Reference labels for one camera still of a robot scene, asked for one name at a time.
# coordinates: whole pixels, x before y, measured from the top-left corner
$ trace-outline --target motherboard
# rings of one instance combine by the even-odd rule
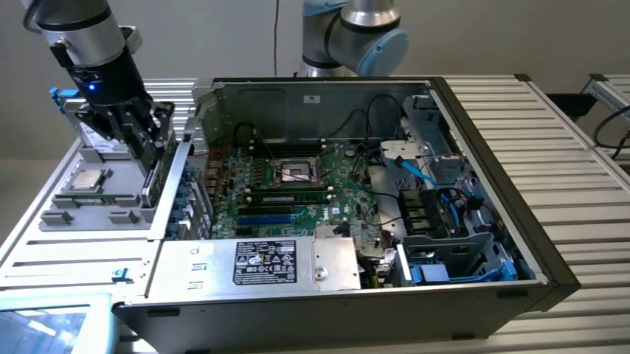
[[[366,146],[351,142],[215,149],[205,174],[209,238],[342,235],[362,254],[379,257],[364,153]]]

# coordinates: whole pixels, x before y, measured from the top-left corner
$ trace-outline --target blue pcie slot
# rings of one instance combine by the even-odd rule
[[[293,223],[293,218],[289,215],[236,218],[237,225],[277,225],[281,223]]]

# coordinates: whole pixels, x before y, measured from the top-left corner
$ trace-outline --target label sticker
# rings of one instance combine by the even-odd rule
[[[99,153],[124,153],[127,152],[127,145],[120,143],[116,139],[105,140],[99,133],[88,127],[87,124],[80,124],[80,129],[83,129],[84,135],[92,144],[92,147],[99,151]]]
[[[295,201],[295,197],[264,197],[263,201]]]
[[[295,241],[252,241],[236,243],[236,285],[285,284],[297,282]]]
[[[304,103],[319,103],[321,101],[321,97],[319,95],[305,95],[304,96]]]

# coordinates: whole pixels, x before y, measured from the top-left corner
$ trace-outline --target blue latch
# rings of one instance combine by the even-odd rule
[[[51,99],[55,105],[57,106],[59,112],[61,114],[65,114],[65,111],[61,106],[61,102],[59,101],[60,98],[77,98],[80,96],[79,90],[63,90],[59,92],[57,87],[52,87],[51,90],[48,90],[48,94],[51,94]]]
[[[128,268],[120,268],[112,271],[111,273],[111,281],[112,282],[129,282],[129,269]]]

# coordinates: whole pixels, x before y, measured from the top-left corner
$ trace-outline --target cpu socket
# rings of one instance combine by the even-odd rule
[[[316,182],[315,164],[312,161],[279,161],[275,163],[275,176],[280,183]]]

